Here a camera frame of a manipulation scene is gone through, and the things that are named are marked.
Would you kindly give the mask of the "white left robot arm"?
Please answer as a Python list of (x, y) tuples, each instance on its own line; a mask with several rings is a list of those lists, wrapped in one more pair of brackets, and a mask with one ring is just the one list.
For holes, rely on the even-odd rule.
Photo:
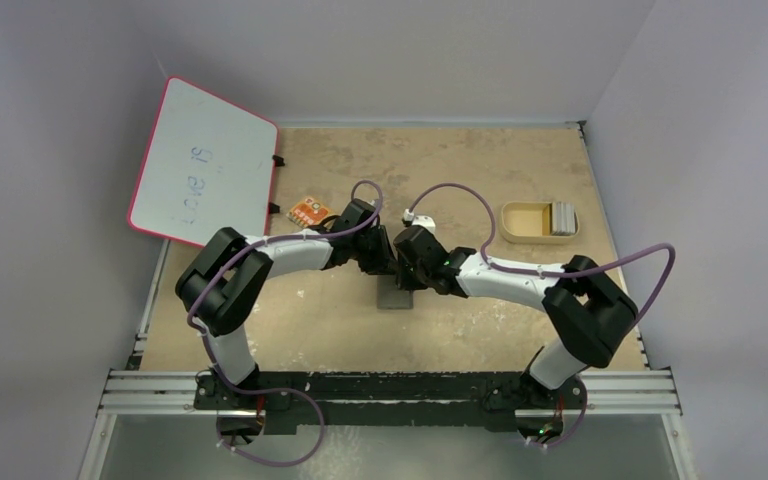
[(175, 293), (187, 324), (198, 332), (219, 395), (232, 408), (257, 399), (259, 368), (245, 322), (267, 280), (302, 271), (325, 271), (350, 261), (368, 275), (390, 273), (395, 258), (380, 224), (380, 208), (351, 200), (330, 224), (276, 237), (247, 237), (220, 229), (179, 277)]

